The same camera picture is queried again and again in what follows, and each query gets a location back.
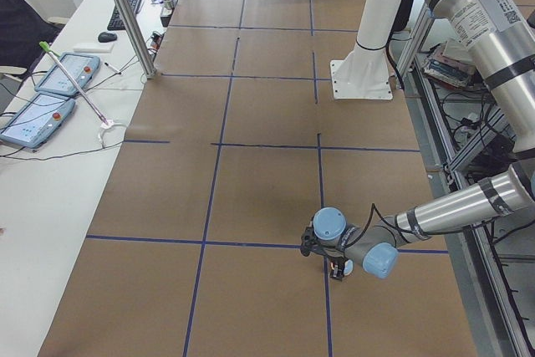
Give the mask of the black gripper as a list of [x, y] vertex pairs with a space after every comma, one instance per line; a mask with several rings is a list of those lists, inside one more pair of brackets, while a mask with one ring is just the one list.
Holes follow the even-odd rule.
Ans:
[[334, 256], [328, 253], [328, 250], [333, 251], [331, 246], [324, 246], [314, 233], [311, 226], [305, 227], [301, 236], [300, 252], [303, 256], [308, 257], [311, 252], [326, 257], [330, 261], [329, 276], [338, 281], [344, 279], [344, 269], [347, 259], [345, 257]]

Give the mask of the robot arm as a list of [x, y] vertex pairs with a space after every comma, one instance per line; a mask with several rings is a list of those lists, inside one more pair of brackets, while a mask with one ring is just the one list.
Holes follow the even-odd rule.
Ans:
[[[386, 95], [375, 69], [401, 0], [366, 0], [354, 50], [331, 63], [337, 99]], [[432, 16], [445, 18], [470, 55], [484, 85], [512, 127], [517, 160], [503, 173], [356, 227], [333, 207], [315, 213], [301, 237], [303, 255], [316, 253], [341, 279], [354, 266], [387, 277], [400, 247], [504, 217], [534, 204], [534, 34], [513, 0], [425, 0]]]

